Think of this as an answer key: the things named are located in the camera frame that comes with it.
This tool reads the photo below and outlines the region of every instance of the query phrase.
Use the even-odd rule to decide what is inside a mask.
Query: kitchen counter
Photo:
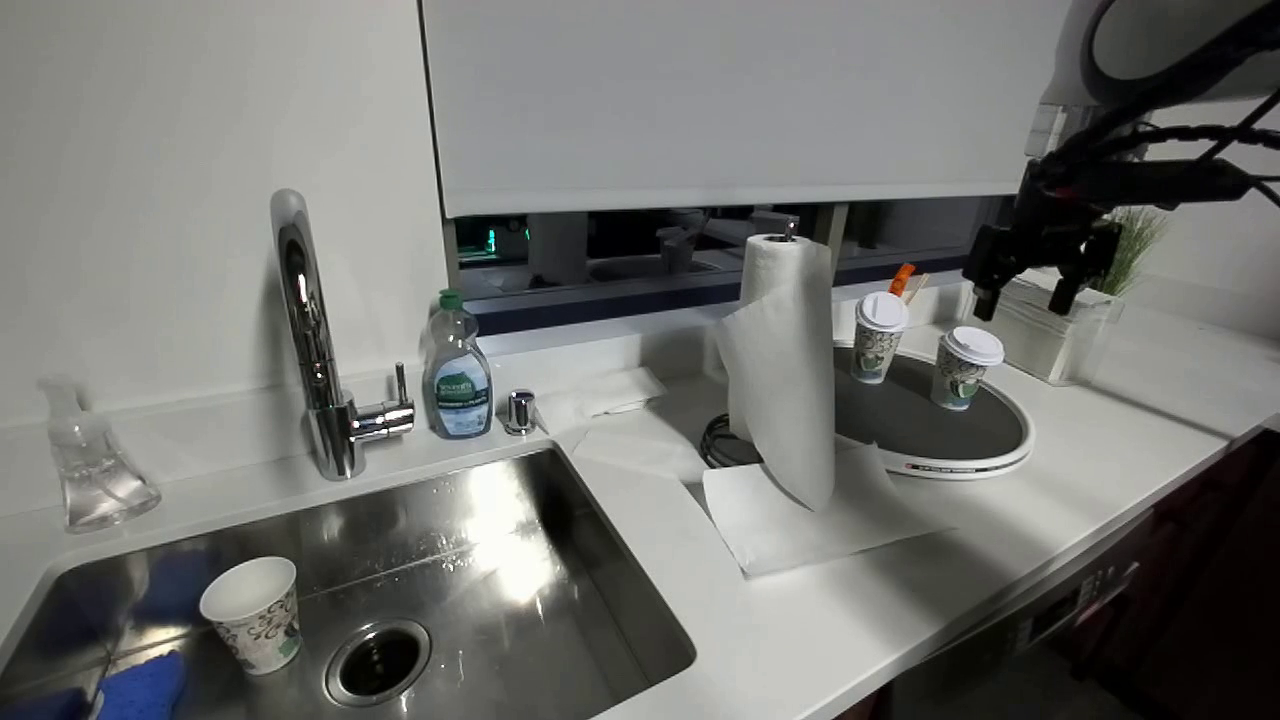
[[[1139,401],[1109,395],[1104,383],[1047,390],[996,370],[989,382],[1036,424],[1028,465],[981,484],[898,480],[898,497],[940,531],[744,579],[686,493],[686,480],[699,480],[690,441],[706,417],[723,412],[723,390],[699,378],[705,326],[705,314],[666,314],[498,335],[488,343],[496,378],[505,390],[539,394],[544,431],[525,441],[493,431],[468,446],[413,431],[401,449],[368,454],[368,472],[347,484],[322,484],[294,441],[268,446],[279,431],[265,429],[279,424],[288,401],[227,401],[217,417],[206,410],[111,417],[123,449],[159,465],[150,476],[164,484],[164,506],[107,538],[65,538],[56,510],[5,515],[0,657],[10,651],[10,627],[31,611],[31,597],[73,566],[414,484],[555,441],[696,643],[686,671],[608,717],[837,717],[903,668],[1036,599],[1280,410],[1280,395],[1247,395],[1238,410],[1233,394],[1238,390],[1233,363],[1280,390],[1268,343],[1247,343],[1247,352],[1233,343],[1233,359],[1179,363],[1195,370],[1201,395],[1175,410],[1160,401],[1179,383],[1173,378],[1139,383],[1146,359],[1122,352],[1109,355],[1099,382],[1133,383]],[[931,355],[931,342],[936,331],[910,331],[903,352]],[[213,465],[224,449],[202,446],[245,446],[245,455],[234,467],[206,472],[188,455],[202,454]]]

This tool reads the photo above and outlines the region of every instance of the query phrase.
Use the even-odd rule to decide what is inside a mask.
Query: sink basin
[[[246,679],[202,586],[300,566],[300,657]],[[96,696],[181,651],[176,717],[597,717],[696,647],[558,449],[257,521],[48,586],[0,671],[0,717]]]

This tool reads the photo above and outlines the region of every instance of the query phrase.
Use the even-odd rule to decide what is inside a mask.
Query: dish soap bottle
[[[444,288],[422,331],[422,412],[437,437],[468,441],[493,424],[493,378],[477,343],[477,322]]]

